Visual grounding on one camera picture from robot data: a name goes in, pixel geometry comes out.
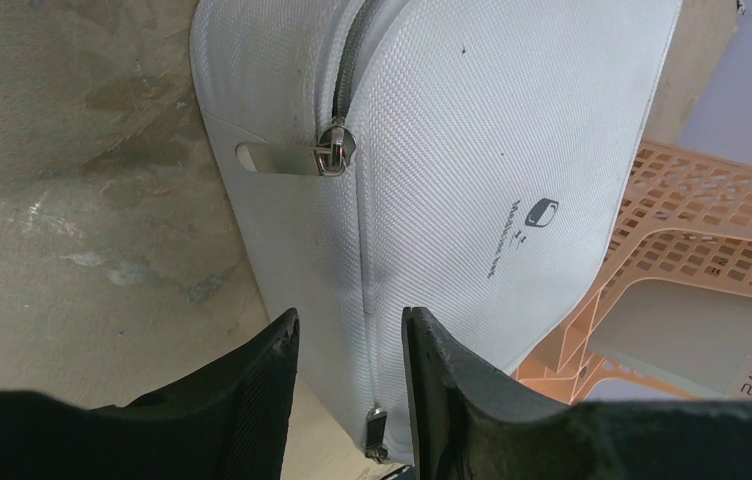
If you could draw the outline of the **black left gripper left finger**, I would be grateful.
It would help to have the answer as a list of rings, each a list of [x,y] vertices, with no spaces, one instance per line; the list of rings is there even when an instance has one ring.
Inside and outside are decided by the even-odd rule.
[[[289,309],[244,345],[122,407],[0,391],[0,479],[277,479],[299,340]]]

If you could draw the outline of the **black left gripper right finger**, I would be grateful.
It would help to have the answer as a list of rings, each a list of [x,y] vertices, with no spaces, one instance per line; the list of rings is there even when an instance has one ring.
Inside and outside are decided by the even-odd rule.
[[[566,405],[514,381],[426,308],[402,315],[421,479],[752,479],[752,401]]]

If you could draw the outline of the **grey medicine case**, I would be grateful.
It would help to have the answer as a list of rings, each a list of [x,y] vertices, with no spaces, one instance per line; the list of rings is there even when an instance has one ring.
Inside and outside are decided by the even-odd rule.
[[[505,373],[585,297],[677,1],[202,1],[190,63],[270,315],[359,449],[414,460],[401,317]]]

